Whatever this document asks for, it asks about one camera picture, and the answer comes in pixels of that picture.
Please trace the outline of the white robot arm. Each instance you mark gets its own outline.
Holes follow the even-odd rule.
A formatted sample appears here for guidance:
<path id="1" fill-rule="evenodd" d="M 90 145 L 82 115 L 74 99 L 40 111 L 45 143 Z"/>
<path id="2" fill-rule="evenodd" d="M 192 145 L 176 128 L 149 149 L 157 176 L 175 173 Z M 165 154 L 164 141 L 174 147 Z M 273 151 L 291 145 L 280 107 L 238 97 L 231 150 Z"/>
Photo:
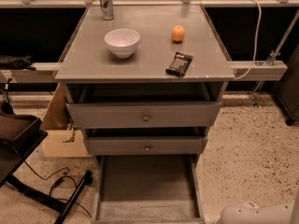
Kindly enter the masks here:
<path id="1" fill-rule="evenodd" d="M 268 207 L 254 202 L 228 205 L 214 224 L 299 224 L 299 191 L 291 203 Z"/>

